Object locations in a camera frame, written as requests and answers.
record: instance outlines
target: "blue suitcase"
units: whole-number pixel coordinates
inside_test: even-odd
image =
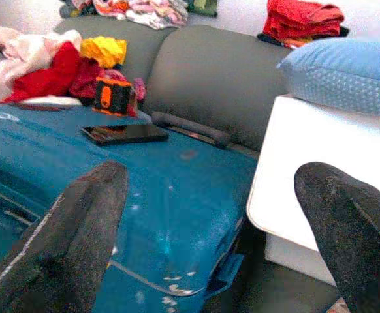
[[[142,123],[85,107],[0,106],[0,260],[71,181],[116,160],[128,197],[94,312],[197,313],[242,262],[231,247],[257,161],[171,130],[167,142],[106,147],[80,131]]]

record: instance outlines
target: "suitcase side handle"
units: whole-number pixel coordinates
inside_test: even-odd
[[[152,113],[152,123],[160,127],[175,126],[190,132],[196,132],[197,134],[211,138],[215,146],[220,149],[226,148],[230,143],[230,136],[226,132],[187,119],[182,119],[175,115],[154,111]]]
[[[210,279],[210,288],[206,290],[205,300],[230,288],[234,282],[236,274],[238,274],[243,260],[243,254],[231,254],[228,256],[218,274]]]

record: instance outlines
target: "yellow cloth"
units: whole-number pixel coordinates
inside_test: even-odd
[[[103,68],[123,64],[126,56],[126,40],[98,36],[81,42],[80,55],[95,59]]]

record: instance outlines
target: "phone screen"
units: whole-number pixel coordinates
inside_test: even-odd
[[[104,145],[111,143],[152,142],[168,139],[168,132],[155,125],[116,125],[84,127],[94,142]]]

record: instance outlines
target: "pile of clothes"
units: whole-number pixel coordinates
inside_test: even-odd
[[[335,5],[299,0],[268,0],[268,18],[262,41],[298,48],[312,40],[326,37],[346,37],[349,30],[341,27],[342,11]]]
[[[180,28],[187,24],[189,13],[184,0],[62,0],[63,18],[98,14],[128,19],[153,29]]]
[[[74,30],[62,35],[20,35],[9,40],[3,50],[6,59],[0,61],[0,103],[68,96],[81,104],[91,104],[97,78],[127,82],[119,71],[126,52],[125,40],[82,40]],[[128,114],[136,117],[137,103],[143,101],[146,90],[141,79],[134,83]]]

